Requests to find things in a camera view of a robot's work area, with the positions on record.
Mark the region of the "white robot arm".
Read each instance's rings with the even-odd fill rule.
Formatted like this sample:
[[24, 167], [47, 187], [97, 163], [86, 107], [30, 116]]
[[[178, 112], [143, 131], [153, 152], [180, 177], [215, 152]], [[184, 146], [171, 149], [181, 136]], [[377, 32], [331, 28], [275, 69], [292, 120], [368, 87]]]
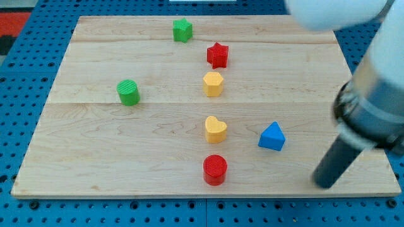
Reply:
[[352, 79], [333, 104], [338, 137], [312, 174], [330, 188], [363, 150], [403, 155], [403, 1], [287, 0], [288, 12], [312, 31], [382, 19]]

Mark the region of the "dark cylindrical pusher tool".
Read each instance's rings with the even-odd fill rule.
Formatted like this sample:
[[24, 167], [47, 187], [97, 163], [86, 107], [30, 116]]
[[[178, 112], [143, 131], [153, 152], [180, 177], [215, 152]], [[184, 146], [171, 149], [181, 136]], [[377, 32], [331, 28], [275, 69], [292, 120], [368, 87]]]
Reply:
[[331, 188], [361, 152], [362, 149], [338, 136], [313, 171], [314, 183], [324, 189]]

